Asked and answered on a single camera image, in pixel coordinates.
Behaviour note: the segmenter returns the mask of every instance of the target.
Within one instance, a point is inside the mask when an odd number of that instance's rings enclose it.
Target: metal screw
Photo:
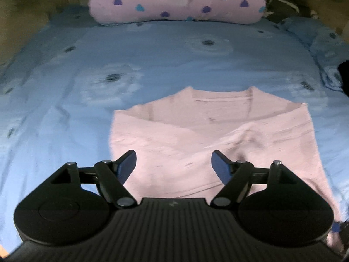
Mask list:
[[[134,204],[134,200],[129,197],[122,197],[116,203],[121,207],[130,207]]]
[[[218,197],[213,200],[213,203],[219,207],[226,207],[230,205],[231,201],[225,197]]]

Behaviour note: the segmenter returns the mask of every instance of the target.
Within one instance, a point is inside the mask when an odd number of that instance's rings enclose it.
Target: bed sheet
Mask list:
[[[103,27],[87,9],[69,8],[18,54],[0,85],[0,244],[9,252],[21,242],[13,212],[26,195],[65,162],[84,167],[110,158],[114,110],[186,86],[256,86],[307,102],[327,177],[348,218],[349,98],[323,88],[310,53],[265,19]]]

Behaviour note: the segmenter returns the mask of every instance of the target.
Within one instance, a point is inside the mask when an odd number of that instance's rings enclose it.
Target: teal heart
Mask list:
[[[136,11],[137,11],[137,12],[144,12],[144,7],[143,7],[141,4],[138,4],[138,5],[136,6]]]

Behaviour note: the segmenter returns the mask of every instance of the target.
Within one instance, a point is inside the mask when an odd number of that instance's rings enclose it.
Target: black object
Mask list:
[[[340,73],[343,82],[342,90],[347,96],[349,96],[349,60],[346,60],[338,66],[338,72]]]
[[[136,165],[128,151],[94,167],[63,165],[17,206],[23,244],[6,262],[258,261],[339,262],[323,240],[332,223],[328,203],[281,162],[255,168],[212,153],[225,185],[203,198],[143,198],[123,187]],[[96,184],[101,196],[81,188]],[[248,195],[253,184],[265,190]]]

